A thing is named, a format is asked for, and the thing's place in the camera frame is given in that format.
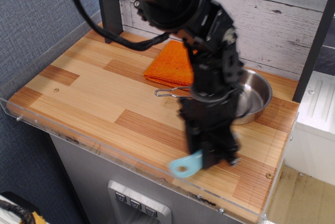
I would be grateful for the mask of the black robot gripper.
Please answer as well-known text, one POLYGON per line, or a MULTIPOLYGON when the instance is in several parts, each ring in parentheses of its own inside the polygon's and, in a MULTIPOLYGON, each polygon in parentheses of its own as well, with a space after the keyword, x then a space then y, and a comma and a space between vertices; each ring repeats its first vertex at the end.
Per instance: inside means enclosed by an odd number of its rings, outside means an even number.
POLYGON ((187 146, 190 154, 202 150, 203 169, 226 160, 236 165, 239 144, 231 132, 239 101, 238 92, 215 103, 181 98, 180 115, 185 120, 187 146))

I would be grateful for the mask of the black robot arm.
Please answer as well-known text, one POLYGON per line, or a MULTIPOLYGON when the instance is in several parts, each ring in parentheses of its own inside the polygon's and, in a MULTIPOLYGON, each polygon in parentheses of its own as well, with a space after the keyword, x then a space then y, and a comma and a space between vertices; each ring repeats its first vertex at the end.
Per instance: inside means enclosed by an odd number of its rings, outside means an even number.
POLYGON ((215 0, 137 0, 151 26, 179 37, 193 70, 190 97, 180 98, 190 153, 202 152, 203 168, 221 160, 238 163, 231 132, 242 91, 243 63, 233 20, 215 0))

